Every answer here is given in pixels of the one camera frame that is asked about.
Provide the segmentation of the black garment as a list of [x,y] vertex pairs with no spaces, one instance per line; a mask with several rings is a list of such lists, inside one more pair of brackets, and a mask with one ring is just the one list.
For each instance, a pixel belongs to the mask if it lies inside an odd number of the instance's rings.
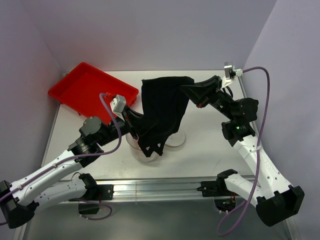
[[138,145],[147,158],[154,152],[161,156],[167,139],[178,132],[189,102],[189,98],[179,87],[194,83],[194,79],[189,76],[142,80],[143,119],[158,121],[155,128],[138,138]]

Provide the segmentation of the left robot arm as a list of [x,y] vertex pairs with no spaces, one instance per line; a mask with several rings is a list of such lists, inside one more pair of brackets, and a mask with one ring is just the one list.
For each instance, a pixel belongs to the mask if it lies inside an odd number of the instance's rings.
[[116,152],[125,135],[137,140],[145,157],[162,155],[167,139],[179,130],[188,103],[203,106],[203,96],[197,95],[200,89],[201,85],[189,80],[176,83],[144,81],[142,113],[131,109],[122,95],[115,95],[107,103],[107,95],[101,93],[99,99],[111,118],[109,123],[97,116],[87,118],[79,130],[79,138],[57,158],[22,179],[0,183],[4,225],[18,228],[29,222],[37,211],[61,202],[91,201],[98,188],[90,174],[82,173],[77,180],[63,185],[57,185],[57,182],[105,156],[107,152],[103,146],[113,141],[116,146],[109,153]]

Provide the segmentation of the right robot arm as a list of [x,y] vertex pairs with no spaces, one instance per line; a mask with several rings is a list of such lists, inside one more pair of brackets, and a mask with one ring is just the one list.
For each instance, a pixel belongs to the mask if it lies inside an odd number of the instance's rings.
[[217,175],[212,192],[241,196],[255,207],[268,227],[296,215],[305,193],[280,173],[251,127],[251,122],[257,119],[258,100],[248,97],[234,100],[222,90],[222,80],[216,75],[195,83],[192,93],[190,100],[198,108],[211,105],[228,118],[221,124],[223,136],[257,177],[258,186],[254,187],[236,170],[228,169]]

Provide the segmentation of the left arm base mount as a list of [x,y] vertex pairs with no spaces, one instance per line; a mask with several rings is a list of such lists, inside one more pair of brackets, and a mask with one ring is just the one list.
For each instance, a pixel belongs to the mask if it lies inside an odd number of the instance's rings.
[[85,192],[80,197],[86,201],[109,201],[113,199],[113,184],[97,184],[89,173],[82,173],[78,177],[84,183]]

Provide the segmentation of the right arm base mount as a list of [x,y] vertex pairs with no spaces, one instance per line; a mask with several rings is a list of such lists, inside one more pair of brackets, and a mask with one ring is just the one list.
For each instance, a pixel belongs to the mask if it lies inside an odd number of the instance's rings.
[[236,197],[238,195],[235,192],[227,189],[225,179],[237,173],[234,169],[225,170],[217,175],[216,180],[201,181],[196,190],[201,192],[203,197]]

